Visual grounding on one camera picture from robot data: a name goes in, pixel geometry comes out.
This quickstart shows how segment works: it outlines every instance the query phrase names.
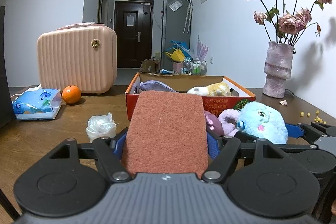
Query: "vase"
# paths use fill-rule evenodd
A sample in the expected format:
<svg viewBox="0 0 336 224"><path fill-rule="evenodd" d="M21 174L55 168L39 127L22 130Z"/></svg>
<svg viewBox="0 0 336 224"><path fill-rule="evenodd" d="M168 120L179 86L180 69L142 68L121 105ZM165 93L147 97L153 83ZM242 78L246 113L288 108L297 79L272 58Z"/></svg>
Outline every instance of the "vase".
<svg viewBox="0 0 336 224"><path fill-rule="evenodd" d="M288 44L273 41L268 43L263 94L279 99L284 97L285 82L291 78L293 49L293 46Z"/></svg>

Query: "red box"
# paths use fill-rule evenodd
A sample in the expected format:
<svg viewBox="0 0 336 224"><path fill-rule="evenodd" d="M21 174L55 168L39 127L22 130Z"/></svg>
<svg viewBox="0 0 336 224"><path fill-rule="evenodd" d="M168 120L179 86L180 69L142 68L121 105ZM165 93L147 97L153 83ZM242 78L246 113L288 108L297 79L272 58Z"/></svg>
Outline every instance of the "red box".
<svg viewBox="0 0 336 224"><path fill-rule="evenodd" d="M151 73L137 73L133 78L132 82L129 84L126 90L126 108L127 117L130 121L132 114L137 103L140 90L140 83L149 80L157 80L166 85L170 86L172 89L178 92L187 92L195 86L208 86L211 84L225 82L229 85L231 90L231 97L225 96L202 96L204 110L215 114L217 117L223 110L231 109L241 109L250 101L255 101L255 95L237 84L230 78L226 76L210 76L210 75L156 75Z"/></svg>

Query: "brown tabletop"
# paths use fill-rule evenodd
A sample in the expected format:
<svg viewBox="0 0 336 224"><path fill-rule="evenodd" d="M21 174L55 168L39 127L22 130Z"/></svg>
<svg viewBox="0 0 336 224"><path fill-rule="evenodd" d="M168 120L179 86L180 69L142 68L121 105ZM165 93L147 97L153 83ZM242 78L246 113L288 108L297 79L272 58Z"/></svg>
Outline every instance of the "brown tabletop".
<svg viewBox="0 0 336 224"><path fill-rule="evenodd" d="M129 125L124 94L126 88L113 86L107 93L99 96L84 95L78 105L63 105L56 119L52 121L12 121L0 129L0 188L17 210L18 206L13 196L15 180L64 139L73 137L79 143L89 142L85 129L91 116L111 112L118 124L117 131ZM257 96L258 102L280 111L285 122L310 123L316 117L318 109L298 97L285 97L288 105L283 106L279 104L278 99L263 95L262 89L249 90ZM305 112L304 117L300 117L301 111ZM310 118L306 116L308 112L311 113ZM321 110L319 117L328 124L336 125L336 120ZM289 143L305 142L302 139L292 139ZM81 160L81 163L95 167L93 160ZM0 207L0 224L9 223L10 217Z"/></svg>

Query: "brown cardboard box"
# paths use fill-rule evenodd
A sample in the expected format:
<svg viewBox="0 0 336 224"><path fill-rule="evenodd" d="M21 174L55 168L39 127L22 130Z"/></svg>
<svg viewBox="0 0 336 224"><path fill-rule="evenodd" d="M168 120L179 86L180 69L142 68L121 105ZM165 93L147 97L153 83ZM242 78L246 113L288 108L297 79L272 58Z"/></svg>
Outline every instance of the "brown cardboard box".
<svg viewBox="0 0 336 224"><path fill-rule="evenodd" d="M140 72L159 72L160 64L158 60L144 60L141 62Z"/></svg>
<svg viewBox="0 0 336 224"><path fill-rule="evenodd" d="M224 96L202 96L204 110L215 114L217 117L223 110L228 108L241 109L249 101L255 101L255 95L237 84L226 76L209 76L209 75L156 75L151 73L137 73L126 90L126 108L127 117L130 121L137 103L140 90L140 82L148 80L160 81L178 92L187 92L195 86L207 86L214 83L225 82L229 85L232 95Z"/></svg>

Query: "orange fruit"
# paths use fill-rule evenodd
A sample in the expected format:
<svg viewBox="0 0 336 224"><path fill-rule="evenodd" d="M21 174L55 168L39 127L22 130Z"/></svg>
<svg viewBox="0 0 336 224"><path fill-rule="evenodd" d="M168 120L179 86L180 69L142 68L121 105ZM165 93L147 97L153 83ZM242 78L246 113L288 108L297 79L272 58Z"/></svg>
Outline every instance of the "orange fruit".
<svg viewBox="0 0 336 224"><path fill-rule="evenodd" d="M82 93L76 85L67 86L62 92L63 100L67 104L76 104L81 98L81 95Z"/></svg>

